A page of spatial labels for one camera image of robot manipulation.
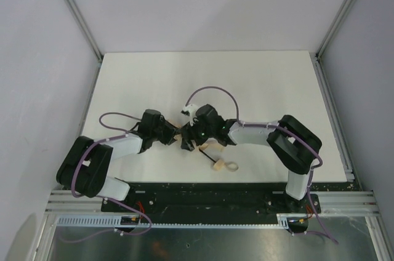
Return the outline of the beige and black folding umbrella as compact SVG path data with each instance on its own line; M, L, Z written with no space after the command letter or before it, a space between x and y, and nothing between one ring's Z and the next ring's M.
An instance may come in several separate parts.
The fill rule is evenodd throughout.
M169 120L169 122L172 123L173 125L179 127L180 129L182 127L181 124L179 124L173 120ZM217 137L218 137L217 131L216 131L216 128L214 128L214 129L215 129L215 134L214 134L213 138L208 139L201 146L195 145L195 149L193 151L189 151L189 152L196 152L197 151L201 155L206 157L208 160L210 160L211 166L212 166L211 168L215 171L219 171L221 169L227 169L230 172L236 172L239 169L239 165L235 162L225 161L222 158L222 152L223 152L225 146L229 145L229 143L227 141L225 141L224 138L221 138L221 137L219 137L219 140L217 140ZM176 139L177 139L176 143L178 143L181 148L181 135L179 134L176 137Z

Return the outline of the aluminium extrusion bracket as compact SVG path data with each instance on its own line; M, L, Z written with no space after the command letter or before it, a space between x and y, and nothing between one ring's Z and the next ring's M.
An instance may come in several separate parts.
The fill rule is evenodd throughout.
M319 191L315 194L320 201L323 215L379 215L377 201L371 191Z

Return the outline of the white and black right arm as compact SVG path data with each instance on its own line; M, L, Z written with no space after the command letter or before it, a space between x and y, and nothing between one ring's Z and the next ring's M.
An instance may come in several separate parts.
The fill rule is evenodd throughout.
M181 148L192 151L212 140L221 146L261 145L270 147L287 168L285 197L300 202L312 185L313 170L322 166L319 156L321 140L291 115L273 122L242 122L223 119L212 105L185 106L181 114L188 117L182 126Z

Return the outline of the left aluminium frame post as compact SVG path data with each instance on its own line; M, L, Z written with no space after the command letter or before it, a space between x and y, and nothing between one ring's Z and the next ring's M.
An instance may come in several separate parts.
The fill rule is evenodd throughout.
M82 36L86 40L88 46L90 47L91 51L95 55L95 58L99 63L103 61L103 54L101 53L96 40L84 18L82 12L80 11L77 3L75 0L64 0L67 8L69 9L71 15L73 16L79 30L81 31Z

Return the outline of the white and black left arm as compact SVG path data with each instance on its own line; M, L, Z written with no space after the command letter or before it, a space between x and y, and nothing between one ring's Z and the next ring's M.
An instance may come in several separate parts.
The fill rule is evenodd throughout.
M120 129L122 134L101 140L79 136L57 171L56 181L75 197L101 197L123 201L130 185L110 177L110 163L129 155L139 155L153 143L171 145L180 129L165 120L157 110L145 110L134 127Z

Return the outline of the aluminium frame post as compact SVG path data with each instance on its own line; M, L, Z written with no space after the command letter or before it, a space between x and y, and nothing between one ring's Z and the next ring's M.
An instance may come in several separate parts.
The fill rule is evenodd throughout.
M91 51L95 55L95 58L99 63L103 61L103 54L101 53L96 40L84 18L82 12L80 11L77 3L75 0L64 0L67 8L69 9L71 15L73 16L79 30L81 31L82 36L86 40L88 46L90 47Z
M319 48L315 53L315 56L317 58L321 58L323 56L331 42L334 40L336 34L339 32L340 27L344 23L355 2L356 0L343 0L326 35L324 36Z

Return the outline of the right aluminium frame post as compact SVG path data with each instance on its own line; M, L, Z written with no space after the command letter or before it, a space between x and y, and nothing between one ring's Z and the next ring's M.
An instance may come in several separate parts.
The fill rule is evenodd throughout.
M336 34L339 32L340 27L344 23L355 2L356 0L343 0L326 35L324 36L319 48L315 53L315 56L317 58L321 58L323 56L331 42L334 40Z

